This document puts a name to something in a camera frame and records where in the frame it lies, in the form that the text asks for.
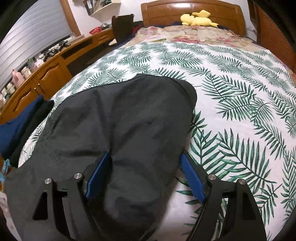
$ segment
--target bed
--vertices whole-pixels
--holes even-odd
[[[198,95],[187,150],[208,173],[223,180],[246,180],[268,240],[272,240],[296,205],[296,90],[291,70],[269,50],[236,35],[245,35],[237,5],[214,0],[161,0],[144,3],[141,8],[148,28],[75,76],[53,96],[51,113],[71,95],[126,81],[137,73],[187,80]],[[213,33],[211,27],[198,26],[154,27],[202,9],[233,32],[216,29]],[[20,168],[27,164],[51,113],[25,144]],[[226,206],[227,200],[223,200],[214,239],[219,237]],[[186,240],[200,210],[185,176],[178,171],[166,215],[149,240]]]

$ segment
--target wooden headboard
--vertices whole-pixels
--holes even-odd
[[[214,23],[245,36],[246,26],[240,6],[218,0],[159,0],[141,4],[144,26],[170,25],[185,13],[206,10]]]

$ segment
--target window blind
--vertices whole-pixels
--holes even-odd
[[[38,0],[0,44],[0,89],[29,58],[72,33],[59,0]]]

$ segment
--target wooden desk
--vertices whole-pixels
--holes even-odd
[[[50,99],[73,76],[67,65],[99,45],[113,40],[112,29],[84,38],[41,65],[12,95],[0,114],[0,124],[17,117],[38,95]]]

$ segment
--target blue item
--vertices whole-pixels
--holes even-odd
[[[7,171],[8,171],[8,167],[10,166],[10,162],[9,160],[7,159],[6,161],[4,161],[3,163],[3,167],[2,167],[2,170],[0,172],[0,182],[2,183],[2,186],[4,184],[4,181],[5,181],[5,176],[7,174]]]
[[[0,125],[0,153],[4,160],[11,156],[22,137],[28,122],[44,101],[43,96],[39,95],[19,114],[18,117]]]
[[[191,188],[193,196],[200,200],[201,203],[205,201],[205,194],[203,192],[203,184],[194,171],[192,165],[189,163],[185,154],[181,155],[181,169],[182,172],[185,174],[187,182]]]
[[[110,167],[110,162],[110,155],[108,152],[106,152],[102,160],[99,162],[99,165],[95,169],[93,175],[87,182],[87,193],[85,197],[88,200],[92,197],[95,197],[101,190],[102,184]]]

